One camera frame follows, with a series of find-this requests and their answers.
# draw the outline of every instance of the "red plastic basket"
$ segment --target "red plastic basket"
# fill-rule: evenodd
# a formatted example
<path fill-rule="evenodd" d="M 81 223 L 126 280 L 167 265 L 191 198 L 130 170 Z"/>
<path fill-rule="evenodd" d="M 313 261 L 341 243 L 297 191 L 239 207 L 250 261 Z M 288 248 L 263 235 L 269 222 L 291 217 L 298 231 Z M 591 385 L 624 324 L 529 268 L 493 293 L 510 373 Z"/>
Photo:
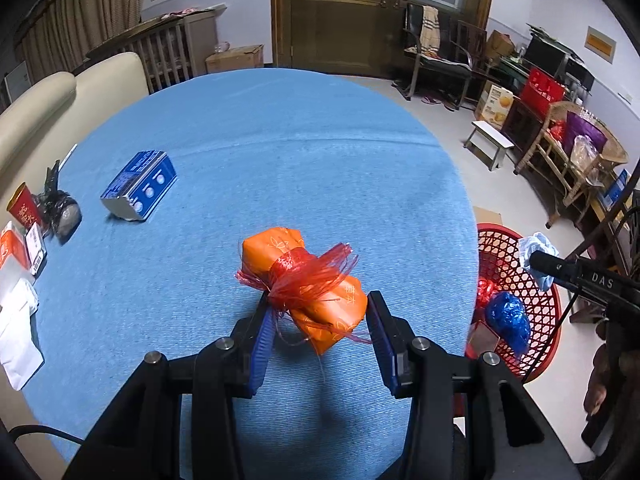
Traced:
<path fill-rule="evenodd" d="M 531 69 L 529 79 L 520 92 L 520 100 L 543 117 L 546 117 L 551 103 L 561 101 L 563 97 L 562 85 L 537 68 Z"/>
<path fill-rule="evenodd" d="M 498 224 L 478 224 L 478 250 L 480 258 L 480 276 L 495 283 L 497 290 L 508 290 L 524 303 L 531 323 L 529 351 L 518 361 L 504 341 L 500 341 L 496 352 L 504 359 L 510 370 L 524 377 L 547 338 L 562 315 L 558 288 L 551 286 L 546 292 L 540 292 L 533 278 L 520 266 L 518 257 L 519 234 Z M 527 382 L 538 377 L 558 349 L 560 329 L 554 340 L 546 348 L 542 359 L 536 365 Z"/>

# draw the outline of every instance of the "orange gift package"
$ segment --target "orange gift package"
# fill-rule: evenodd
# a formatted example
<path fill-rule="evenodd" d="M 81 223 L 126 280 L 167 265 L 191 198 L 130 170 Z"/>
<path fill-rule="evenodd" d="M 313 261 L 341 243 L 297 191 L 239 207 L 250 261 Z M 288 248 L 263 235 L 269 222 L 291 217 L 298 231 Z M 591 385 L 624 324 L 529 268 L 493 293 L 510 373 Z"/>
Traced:
<path fill-rule="evenodd" d="M 288 313 L 318 355 L 343 337 L 353 335 L 364 318 L 367 297 L 360 280 L 349 276 L 357 262 L 351 247 L 337 244 L 321 256 L 309 254 L 300 231 L 267 229 L 242 243 L 243 285 L 268 291 L 277 315 Z"/>
<path fill-rule="evenodd" d="M 24 236 L 12 222 L 0 232 L 0 300 L 21 278 L 33 284 Z"/>

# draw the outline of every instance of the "round table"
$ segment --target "round table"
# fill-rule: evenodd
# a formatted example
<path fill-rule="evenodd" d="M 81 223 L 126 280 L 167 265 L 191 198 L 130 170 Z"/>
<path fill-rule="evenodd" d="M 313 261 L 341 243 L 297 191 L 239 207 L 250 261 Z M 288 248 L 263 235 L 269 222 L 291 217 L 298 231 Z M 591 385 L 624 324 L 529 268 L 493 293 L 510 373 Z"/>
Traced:
<path fill-rule="evenodd" d="M 141 150 L 167 152 L 178 180 L 146 222 L 126 222 L 99 197 Z M 345 79 L 254 69 L 173 86 L 95 130 L 60 188 L 83 220 L 64 246 L 48 240 L 36 283 L 45 362 L 23 391 L 43 424 L 84 437 L 147 351 L 172 359 L 228 335 L 260 297 L 234 278 L 239 243 L 272 226 L 299 229 L 316 254 L 349 242 L 365 292 L 463 352 L 478 278 L 465 189 L 418 121 Z M 343 339 L 318 360 L 278 337 L 258 394 L 234 405 L 249 480 L 372 480 L 400 455 L 410 408 L 370 345 Z M 189 420 L 186 397 L 185 478 Z"/>

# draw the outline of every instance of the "curtain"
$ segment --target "curtain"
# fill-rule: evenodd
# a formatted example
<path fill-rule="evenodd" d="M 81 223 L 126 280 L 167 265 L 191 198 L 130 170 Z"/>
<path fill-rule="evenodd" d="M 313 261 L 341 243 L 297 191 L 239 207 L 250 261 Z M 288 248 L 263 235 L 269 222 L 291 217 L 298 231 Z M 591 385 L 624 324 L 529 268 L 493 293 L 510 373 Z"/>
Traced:
<path fill-rule="evenodd" d="M 14 36 L 31 81 L 72 72 L 91 49 L 140 22 L 142 0 L 40 0 Z"/>

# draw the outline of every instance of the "metal screw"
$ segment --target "metal screw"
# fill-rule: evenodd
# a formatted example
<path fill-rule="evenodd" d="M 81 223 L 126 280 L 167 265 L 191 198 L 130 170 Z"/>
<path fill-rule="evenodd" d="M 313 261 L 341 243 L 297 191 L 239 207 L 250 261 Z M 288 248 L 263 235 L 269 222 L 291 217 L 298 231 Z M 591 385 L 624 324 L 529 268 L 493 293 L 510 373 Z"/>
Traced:
<path fill-rule="evenodd" d="M 216 341 L 216 347 L 221 350 L 231 350 L 234 347 L 234 340 L 230 337 L 221 337 Z"/>
<path fill-rule="evenodd" d="M 490 366 L 495 366 L 500 362 L 500 356 L 495 352 L 485 352 L 482 360 Z"/>
<path fill-rule="evenodd" d="M 162 359 L 162 354 L 158 350 L 152 350 L 145 354 L 145 363 L 149 363 L 150 365 L 159 363 L 160 359 Z"/>
<path fill-rule="evenodd" d="M 426 350 L 431 346 L 431 341 L 425 337 L 415 337 L 414 340 L 411 341 L 411 344 L 417 350 Z"/>

